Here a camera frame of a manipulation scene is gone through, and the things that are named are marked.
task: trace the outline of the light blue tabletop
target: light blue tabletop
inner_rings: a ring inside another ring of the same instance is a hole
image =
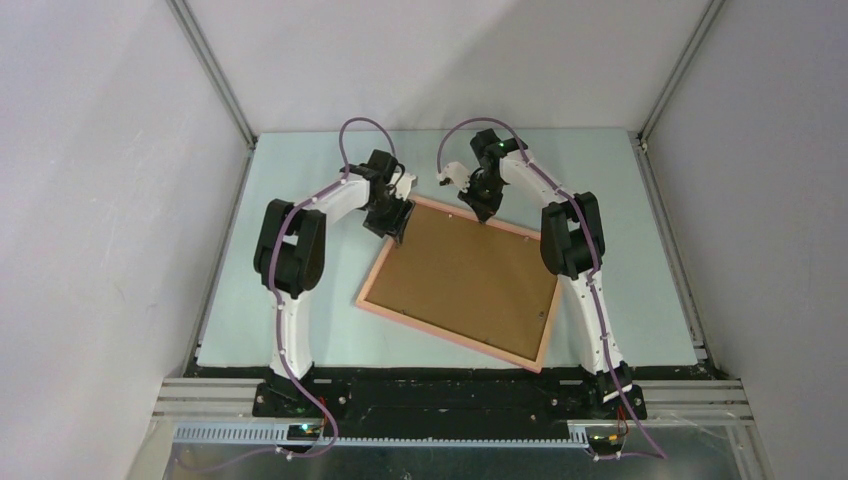
[[[445,163],[476,161],[468,142],[476,130],[456,133]],[[436,150],[445,132],[392,132],[398,160],[418,175],[417,195],[465,206],[455,187],[439,187]],[[592,191],[606,239],[604,293],[610,323],[628,363],[692,365],[692,341],[627,132],[620,129],[519,130],[536,160],[566,187]],[[352,163],[374,148],[388,150],[382,134],[345,134]],[[272,304],[253,271],[253,253],[271,200],[299,201],[338,176],[337,133],[266,133],[259,138],[202,337],[198,364],[267,365],[272,352]],[[539,229],[539,211],[509,186],[497,217]],[[383,240],[362,227],[354,212],[327,231],[324,275],[314,290],[310,340],[316,365],[363,367],[514,368],[481,353],[399,325],[353,305]],[[547,366],[579,365],[576,335],[561,305]]]

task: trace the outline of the wooden tray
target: wooden tray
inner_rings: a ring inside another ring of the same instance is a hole
[[[360,308],[538,372],[560,285],[542,263],[539,232],[413,198],[403,245],[380,251]]]

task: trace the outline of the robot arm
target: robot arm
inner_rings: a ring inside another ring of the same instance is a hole
[[[408,200],[417,178],[405,172],[403,165],[386,152],[374,150],[368,163],[353,166],[350,175],[338,188],[297,212],[286,235],[294,243],[283,243],[277,257],[274,283],[283,297],[280,307],[273,293],[269,294],[273,308],[282,308],[282,328],[274,325],[274,353],[271,368],[279,376],[288,377],[277,352],[283,345],[284,355],[292,372],[299,379],[312,366],[309,348],[309,309],[311,290],[324,271],[326,229],[339,219],[360,209],[367,212],[363,226],[383,237],[389,235],[398,243],[415,204]],[[268,285],[271,254],[283,221],[294,203],[274,200],[265,210],[265,218],[253,267],[262,284]],[[276,312],[271,313],[276,322]],[[282,338],[276,338],[277,332]]]
[[[590,275],[593,265],[586,238],[579,226],[573,230],[568,226],[569,221],[578,222],[578,216],[571,203],[558,190],[572,196],[580,207],[600,262],[605,245],[598,202],[589,192],[572,193],[552,181],[544,168],[534,161],[527,145],[522,143],[529,159],[529,162],[525,161],[519,150],[519,141],[515,138],[501,141],[491,129],[479,132],[471,141],[471,147],[480,168],[470,172],[458,162],[449,163],[439,173],[438,179],[442,185],[453,183],[459,187],[459,199],[471,207],[481,223],[497,212],[503,198],[504,185],[517,186],[539,206],[542,260],[548,271],[557,275],[565,287],[567,304],[572,310],[580,335],[580,364],[585,370],[587,381],[596,392],[597,402],[603,404],[617,397],[618,391],[611,381],[609,366],[604,358],[601,321],[607,332],[610,363],[616,366],[615,374],[624,392],[632,388],[630,369],[624,362],[607,320],[609,317],[604,302],[601,272]],[[598,293],[597,306],[590,290],[592,284]]]

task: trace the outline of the brown board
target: brown board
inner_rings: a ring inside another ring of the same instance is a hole
[[[538,372],[559,305],[539,232],[426,198],[389,239],[356,305]]]

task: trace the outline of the cable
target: cable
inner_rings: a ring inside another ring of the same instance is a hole
[[[521,153],[521,158],[524,160],[524,163],[531,170],[536,172],[536,175],[538,175],[539,178],[544,180],[545,183],[547,183],[556,192],[557,195],[565,198],[568,201],[568,203],[571,204],[571,206],[574,208],[574,212],[577,214],[577,220],[580,223],[580,229],[583,231],[583,236],[586,238],[586,244],[589,247],[589,255],[592,257],[592,270],[586,276],[587,280],[588,280],[587,284],[589,286],[590,292],[592,293],[592,298],[594,299],[595,309],[598,312],[598,321],[601,324],[601,341],[603,342],[603,347],[604,347],[603,348],[603,350],[604,350],[604,360],[607,363],[607,368],[609,368],[610,377],[612,377],[613,384],[615,384],[615,388],[618,391],[619,397],[621,398],[621,403],[624,404],[624,407],[627,409],[627,412],[630,414],[630,417],[633,419],[633,422],[636,424],[636,427],[642,432],[642,435],[645,437],[645,440],[647,440],[648,443],[651,444],[651,447],[653,447],[654,450],[656,451],[656,453],[628,452],[628,453],[622,453],[620,455],[612,455],[611,456],[612,458],[603,458],[603,457],[599,457],[599,458],[602,459],[602,460],[607,460],[607,459],[617,459],[617,458],[620,458],[620,457],[639,456],[639,457],[661,458],[663,460],[667,460],[668,455],[665,453],[665,451],[662,448],[660,448],[660,446],[657,444],[657,442],[654,441],[653,437],[651,437],[651,435],[648,433],[648,430],[645,428],[644,425],[642,425],[642,422],[639,420],[639,417],[636,416],[636,412],[633,410],[633,407],[630,405],[630,401],[627,399],[627,396],[624,394],[624,390],[621,387],[621,382],[618,380],[618,376],[615,373],[615,367],[612,364],[612,358],[610,356],[609,335],[608,335],[608,332],[607,332],[607,326],[606,326],[606,321],[604,319],[603,309],[601,307],[601,299],[598,296],[598,291],[595,288],[595,283],[593,281],[595,274],[597,274],[601,270],[599,256],[598,256],[597,250],[595,249],[595,242],[592,241],[592,234],[589,231],[589,226],[586,224],[586,219],[583,217],[583,212],[580,210],[580,207],[577,205],[577,202],[574,200],[574,197],[572,197],[571,195],[568,194],[568,192],[566,192],[565,190],[560,188],[560,186],[556,183],[556,181],[554,179],[549,177],[547,174],[545,174],[545,172],[543,172],[539,167],[537,167],[533,162],[530,161],[530,158],[527,156],[527,152],[525,151],[525,148],[524,148],[524,142],[522,142],[520,140],[520,138],[518,137],[518,134],[515,133],[515,130],[513,130],[512,127],[510,127],[509,125],[507,125],[506,123],[504,123],[501,120],[498,120],[496,118],[491,118],[491,117],[470,118],[468,120],[465,120],[463,122],[458,123],[455,127],[450,129],[448,131],[448,133],[444,136],[444,138],[442,138],[442,142],[439,144],[439,151],[436,154],[436,169],[437,169],[437,171],[439,173],[442,172],[442,149],[444,148],[445,142],[447,142],[447,139],[451,135],[453,135],[454,132],[459,130],[460,128],[464,127],[465,125],[468,125],[469,123],[474,123],[474,122],[491,122],[491,123],[494,123],[496,125],[500,125],[504,129],[506,129],[509,132],[509,134],[512,135],[513,138],[515,138],[517,140],[516,143],[518,144],[518,150]]]
[[[270,268],[268,269],[268,285],[269,285],[269,288],[271,290],[271,293],[274,294],[274,298],[276,298],[276,300],[277,300],[277,307],[275,308],[277,313],[276,313],[275,328],[274,329],[275,329],[275,332],[276,332],[276,345],[277,345],[277,352],[279,353],[279,356],[280,356],[280,363],[283,364],[283,369],[286,371],[286,375],[288,375],[289,380],[291,380],[291,382],[294,384],[295,388],[297,388],[298,391],[300,391],[300,393],[302,393],[304,397],[306,397],[310,402],[312,402],[316,407],[318,407],[318,409],[321,410],[321,412],[324,414],[324,421],[325,422],[329,421],[330,425],[333,427],[333,437],[330,439],[330,442],[327,445],[320,448],[319,450],[314,450],[315,444],[313,445],[313,447],[310,450],[308,450],[304,453],[293,452],[291,450],[287,450],[287,449],[280,447],[280,446],[263,447],[263,448],[258,448],[258,449],[246,452],[246,453],[239,455],[238,457],[236,457],[234,459],[228,460],[228,461],[226,461],[226,462],[224,462],[220,465],[216,465],[216,466],[213,466],[213,467],[207,467],[207,468],[199,468],[199,469],[185,465],[184,463],[182,463],[179,456],[177,456],[175,458],[177,465],[179,465],[180,467],[182,467],[186,470],[189,470],[189,471],[192,471],[192,472],[195,472],[195,473],[210,473],[210,472],[214,472],[214,471],[226,468],[230,465],[238,463],[238,462],[240,462],[240,461],[242,461],[246,458],[252,457],[254,455],[259,455],[259,454],[262,454],[262,453],[270,453],[270,452],[285,453],[286,457],[289,458],[289,459],[292,459],[292,458],[313,458],[313,457],[317,457],[319,455],[323,455],[323,454],[327,453],[327,451],[329,451],[336,444],[336,442],[339,439],[339,426],[338,426],[338,423],[336,423],[336,418],[333,416],[332,413],[330,413],[330,410],[326,407],[326,405],[323,402],[321,402],[320,400],[315,398],[311,393],[309,393],[309,391],[306,390],[306,387],[304,387],[298,381],[297,377],[295,376],[294,372],[292,371],[291,367],[289,366],[288,361],[286,361],[285,347],[283,345],[283,327],[282,327],[282,324],[283,324],[283,307],[285,306],[285,301],[283,300],[283,296],[280,293],[280,290],[277,289],[277,286],[274,282],[274,278],[275,278],[275,275],[277,273],[277,259],[279,258],[279,255],[280,255],[280,248],[282,248],[283,239],[286,236],[285,233],[286,233],[286,231],[288,231],[289,225],[291,225],[291,222],[294,219],[294,216],[297,214],[297,212],[301,211],[307,205],[314,203],[314,202],[317,202],[318,200],[324,198],[325,196],[332,193],[335,189],[337,189],[339,186],[341,186],[343,183],[345,183],[347,181],[347,178],[350,175],[350,162],[347,159],[347,153],[345,152],[345,148],[344,148],[344,133],[345,133],[345,130],[347,130],[347,127],[354,122],[366,122],[366,123],[370,123],[371,125],[374,125],[375,127],[377,127],[377,129],[380,130],[380,132],[382,132],[383,135],[385,135],[386,139],[389,141],[389,148],[392,151],[392,156],[397,157],[397,153],[395,152],[395,145],[394,145],[394,142],[392,142],[392,137],[389,135],[389,132],[387,132],[386,129],[383,128],[382,125],[380,125],[379,123],[375,122],[374,120],[371,120],[370,118],[366,118],[366,117],[353,117],[353,118],[347,120],[344,124],[342,124],[342,127],[339,129],[339,152],[341,153],[342,161],[344,162],[344,169],[342,171],[341,178],[339,178],[335,182],[331,183],[330,185],[324,187],[318,193],[310,195],[306,200],[295,205],[294,208],[292,208],[292,210],[289,212],[289,214],[286,215],[286,218],[283,220],[283,225],[280,227],[280,231],[277,233],[277,240],[274,243],[274,249],[271,252],[271,264],[270,264]]]

